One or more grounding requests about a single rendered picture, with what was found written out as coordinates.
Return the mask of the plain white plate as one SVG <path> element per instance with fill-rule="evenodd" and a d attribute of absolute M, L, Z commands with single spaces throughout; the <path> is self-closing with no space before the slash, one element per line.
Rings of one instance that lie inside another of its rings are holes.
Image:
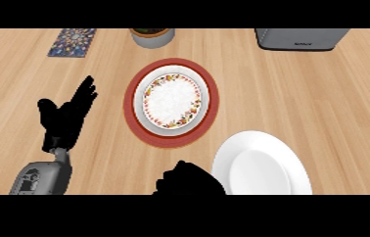
<path fill-rule="evenodd" d="M 263 131 L 242 131 L 227 138 L 211 174 L 229 195 L 313 194 L 310 176 L 295 152 Z"/>

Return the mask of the colourful patterned rectangular coaster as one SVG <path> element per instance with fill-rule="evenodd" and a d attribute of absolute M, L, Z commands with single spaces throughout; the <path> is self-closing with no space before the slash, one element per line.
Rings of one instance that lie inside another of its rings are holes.
<path fill-rule="evenodd" d="M 48 56 L 85 58 L 96 31 L 95 28 L 64 28 L 52 43 Z"/>

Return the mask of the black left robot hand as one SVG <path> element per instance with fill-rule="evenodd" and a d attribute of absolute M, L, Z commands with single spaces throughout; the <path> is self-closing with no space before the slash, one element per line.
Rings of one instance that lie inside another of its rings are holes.
<path fill-rule="evenodd" d="M 99 94 L 95 79 L 89 75 L 77 88 L 68 102 L 56 107 L 55 103 L 43 98 L 37 101 L 40 124 L 46 130 L 42 150 L 51 153 L 56 148 L 71 150 L 76 146 L 87 113 Z"/>

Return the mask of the grey box appliance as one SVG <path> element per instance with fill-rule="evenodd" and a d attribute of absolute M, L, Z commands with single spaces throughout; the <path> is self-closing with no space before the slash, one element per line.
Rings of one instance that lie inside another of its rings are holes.
<path fill-rule="evenodd" d="M 260 48 L 278 51 L 331 51 L 348 32 L 348 28 L 255 29 Z"/>

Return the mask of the floral rimmed white plate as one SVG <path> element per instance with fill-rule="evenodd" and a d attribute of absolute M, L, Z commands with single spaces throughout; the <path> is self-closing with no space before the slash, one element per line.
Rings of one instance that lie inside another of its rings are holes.
<path fill-rule="evenodd" d="M 191 132 L 205 118 L 210 91 L 204 77 L 186 66 L 152 69 L 139 81 L 133 109 L 139 123 L 160 136 Z"/>

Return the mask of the red round placemat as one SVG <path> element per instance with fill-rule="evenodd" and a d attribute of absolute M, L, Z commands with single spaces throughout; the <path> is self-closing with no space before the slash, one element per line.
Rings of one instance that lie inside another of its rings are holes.
<path fill-rule="evenodd" d="M 145 143 L 179 148 L 208 131 L 219 103 L 216 80 L 205 68 L 186 59 L 164 59 L 130 81 L 123 102 L 126 122 Z"/>

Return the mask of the grey plant pot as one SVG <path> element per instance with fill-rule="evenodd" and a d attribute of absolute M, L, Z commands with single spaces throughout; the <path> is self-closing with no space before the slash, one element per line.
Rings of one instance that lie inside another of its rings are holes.
<path fill-rule="evenodd" d="M 176 37 L 173 28 L 158 28 L 155 33 L 143 32 L 142 28 L 132 28 L 130 33 L 136 44 L 148 49 L 161 48 Z"/>

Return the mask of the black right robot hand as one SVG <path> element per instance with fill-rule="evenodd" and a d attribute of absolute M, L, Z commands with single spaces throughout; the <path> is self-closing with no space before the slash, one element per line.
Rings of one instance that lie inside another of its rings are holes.
<path fill-rule="evenodd" d="M 225 196 L 226 190 L 214 176 L 194 163 L 179 161 L 157 180 L 157 196 Z"/>

